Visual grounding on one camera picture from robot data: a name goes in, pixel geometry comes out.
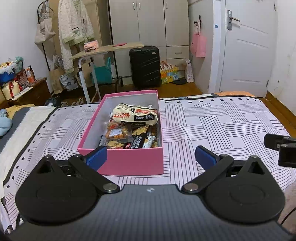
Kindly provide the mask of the white plastic floor bag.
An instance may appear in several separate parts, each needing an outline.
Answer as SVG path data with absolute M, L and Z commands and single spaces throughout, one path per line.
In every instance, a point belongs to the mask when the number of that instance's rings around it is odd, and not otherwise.
M 192 71 L 192 65 L 189 59 L 185 61 L 186 67 L 185 67 L 185 79 L 188 83 L 194 82 L 194 75 Z

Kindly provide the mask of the brown paper bag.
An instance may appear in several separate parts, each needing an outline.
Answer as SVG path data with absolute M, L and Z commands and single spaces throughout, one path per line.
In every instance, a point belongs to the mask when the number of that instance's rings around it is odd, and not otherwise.
M 50 83 L 55 94 L 60 94 L 63 90 L 63 84 L 60 82 L 60 77 L 64 74 L 64 70 L 59 67 L 49 72 Z

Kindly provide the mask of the black suitcase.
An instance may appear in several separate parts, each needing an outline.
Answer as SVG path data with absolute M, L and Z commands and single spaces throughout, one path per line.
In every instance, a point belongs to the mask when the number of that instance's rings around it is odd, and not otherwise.
M 161 85 L 160 55 L 156 46 L 143 46 L 129 51 L 133 85 L 137 89 Z

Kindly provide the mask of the pink storage box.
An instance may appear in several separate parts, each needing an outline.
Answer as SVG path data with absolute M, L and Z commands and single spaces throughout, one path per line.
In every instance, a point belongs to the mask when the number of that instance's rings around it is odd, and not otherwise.
M 107 94 L 78 145 L 86 156 L 99 146 L 106 157 L 94 161 L 102 175 L 161 175 L 164 172 L 159 98 L 156 90 Z

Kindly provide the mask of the pink pouch on table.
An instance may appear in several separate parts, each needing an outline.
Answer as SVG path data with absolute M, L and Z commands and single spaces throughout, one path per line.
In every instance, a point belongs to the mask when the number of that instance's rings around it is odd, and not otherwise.
M 96 50 L 98 48 L 99 48 L 99 43 L 97 40 L 94 40 L 94 41 L 84 44 L 84 51 L 85 52 L 90 52 L 90 51 Z

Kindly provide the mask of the beige tote bag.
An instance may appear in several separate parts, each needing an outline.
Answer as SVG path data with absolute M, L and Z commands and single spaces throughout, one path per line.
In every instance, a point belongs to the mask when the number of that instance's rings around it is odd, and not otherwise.
M 53 30 L 52 19 L 47 11 L 46 2 L 43 1 L 38 11 L 38 23 L 36 26 L 35 44 L 41 45 L 53 38 L 56 33 Z

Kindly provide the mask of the wooden rolling side table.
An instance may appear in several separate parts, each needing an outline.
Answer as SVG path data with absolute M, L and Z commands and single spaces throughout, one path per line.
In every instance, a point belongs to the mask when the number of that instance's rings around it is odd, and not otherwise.
M 98 95 L 99 101 L 101 100 L 99 85 L 115 85 L 115 92 L 117 92 L 117 86 L 118 83 L 121 82 L 121 85 L 123 85 L 122 77 L 118 76 L 118 70 L 117 70 L 117 64 L 116 61 L 114 61 L 114 67 L 115 67 L 115 73 L 116 77 L 112 77 L 112 71 L 111 71 L 111 58 L 107 58 L 107 62 L 105 66 L 96 67 L 94 64 L 94 57 L 96 55 L 104 55 L 109 52 L 114 53 L 116 51 L 125 50 L 125 49 L 134 49 L 134 48 L 142 48 L 144 45 L 142 42 L 132 42 L 132 43 L 123 43 L 123 44 L 117 44 L 117 45 L 107 45 L 98 47 L 97 49 L 89 50 L 89 51 L 81 51 L 80 53 L 77 53 L 76 55 L 72 56 L 70 59 L 75 60 L 78 59 L 78 73 L 79 78 L 81 81 L 81 85 L 83 88 L 84 96 L 87 103 L 92 103 L 95 96 Z M 93 83 L 95 85 L 96 93 L 93 97 L 93 99 L 90 99 L 90 96 L 88 94 L 88 89 L 86 86 L 83 68 L 82 68 L 82 61 L 90 59 L 90 67 L 92 69 L 92 78 Z

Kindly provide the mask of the dark wooden nightstand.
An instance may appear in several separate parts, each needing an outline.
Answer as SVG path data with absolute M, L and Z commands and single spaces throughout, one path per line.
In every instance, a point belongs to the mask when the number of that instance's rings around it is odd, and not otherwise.
M 27 87 L 18 94 L 13 94 L 14 89 L 18 89 L 19 85 L 14 85 L 14 81 L 10 81 L 1 86 L 1 108 L 7 108 L 14 105 L 34 104 L 35 106 L 43 106 L 51 97 L 47 82 L 47 78 L 38 79 L 31 87 Z

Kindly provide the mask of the cream lace cardigan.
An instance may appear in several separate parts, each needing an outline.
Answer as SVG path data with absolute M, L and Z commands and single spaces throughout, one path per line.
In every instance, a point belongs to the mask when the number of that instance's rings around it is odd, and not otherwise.
M 71 46 L 94 39 L 94 30 L 83 1 L 60 0 L 58 29 L 63 67 L 66 73 L 74 71 Z

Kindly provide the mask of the striped white bed sheet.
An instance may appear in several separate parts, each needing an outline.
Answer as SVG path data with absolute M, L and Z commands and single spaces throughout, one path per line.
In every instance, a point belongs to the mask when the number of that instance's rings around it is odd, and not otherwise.
M 37 162 L 46 155 L 65 160 L 77 154 L 79 142 L 97 110 L 96 104 L 33 107 L 17 111 L 1 139 L 1 229 L 14 229 L 15 194 Z M 286 195 L 295 187 L 295 169 L 278 166 L 278 152 L 264 146 L 266 134 L 287 135 L 280 121 L 259 100 L 244 96 L 161 99 L 162 174 L 111 175 L 126 184 L 182 186 L 203 173 L 195 160 L 197 146 L 236 160 L 259 156 Z

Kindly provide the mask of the colourful cardboard box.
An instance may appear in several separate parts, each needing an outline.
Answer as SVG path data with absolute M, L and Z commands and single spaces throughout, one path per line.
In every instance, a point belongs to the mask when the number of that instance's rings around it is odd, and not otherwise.
M 160 64 L 160 73 L 162 84 L 171 83 L 177 81 L 178 77 L 178 68 L 175 65 L 161 61 Z

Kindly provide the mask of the clear bag mixed nuts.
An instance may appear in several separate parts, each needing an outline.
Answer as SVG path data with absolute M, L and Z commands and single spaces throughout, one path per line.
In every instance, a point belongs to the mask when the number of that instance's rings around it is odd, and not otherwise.
M 143 149 L 158 147 L 158 128 L 157 126 L 150 126 L 147 129 L 147 137 L 145 138 Z

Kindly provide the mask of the teal bag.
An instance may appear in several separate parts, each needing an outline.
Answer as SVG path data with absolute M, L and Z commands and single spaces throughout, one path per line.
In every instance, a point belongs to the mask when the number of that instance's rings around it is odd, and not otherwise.
M 95 76 L 99 85 L 112 84 L 112 72 L 111 72 L 111 58 L 108 57 L 107 64 L 105 66 L 96 67 Z

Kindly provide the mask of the pink hanging bag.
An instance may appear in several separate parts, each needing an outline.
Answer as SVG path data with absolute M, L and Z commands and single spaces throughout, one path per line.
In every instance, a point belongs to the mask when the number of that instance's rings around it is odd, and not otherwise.
M 196 58 L 205 58 L 207 39 L 201 34 L 201 21 L 195 21 L 190 51 Z

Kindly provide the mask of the large cream snack bag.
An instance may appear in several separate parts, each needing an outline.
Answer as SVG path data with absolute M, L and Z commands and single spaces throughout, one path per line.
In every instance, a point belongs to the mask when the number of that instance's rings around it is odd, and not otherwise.
M 118 123 L 154 126 L 158 121 L 158 110 L 145 106 L 118 104 L 112 111 L 112 119 Z

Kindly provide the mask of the black cracker snack pack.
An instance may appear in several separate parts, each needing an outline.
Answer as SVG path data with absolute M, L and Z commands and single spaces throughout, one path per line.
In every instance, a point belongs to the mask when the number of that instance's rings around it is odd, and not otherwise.
M 147 137 L 146 133 L 141 133 L 140 135 L 135 135 L 131 143 L 127 143 L 125 149 L 143 149 L 145 138 Z

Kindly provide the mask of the white room door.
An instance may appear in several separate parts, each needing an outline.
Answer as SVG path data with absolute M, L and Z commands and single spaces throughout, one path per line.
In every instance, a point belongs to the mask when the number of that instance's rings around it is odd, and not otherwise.
M 264 97 L 276 46 L 276 1 L 213 1 L 210 91 L 246 91 Z

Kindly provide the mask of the small clear peanut bag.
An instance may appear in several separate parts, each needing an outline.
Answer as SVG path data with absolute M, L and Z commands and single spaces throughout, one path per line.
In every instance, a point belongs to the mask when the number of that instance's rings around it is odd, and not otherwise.
M 107 125 L 105 138 L 108 142 L 115 141 L 118 143 L 130 143 L 132 142 L 132 127 L 128 123 L 111 121 Z

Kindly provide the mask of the white wardrobe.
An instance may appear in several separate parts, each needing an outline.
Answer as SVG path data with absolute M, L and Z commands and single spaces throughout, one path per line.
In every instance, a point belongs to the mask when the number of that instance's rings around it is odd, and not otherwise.
M 160 59 L 176 64 L 189 56 L 187 1 L 109 1 L 114 44 L 142 42 L 156 46 Z

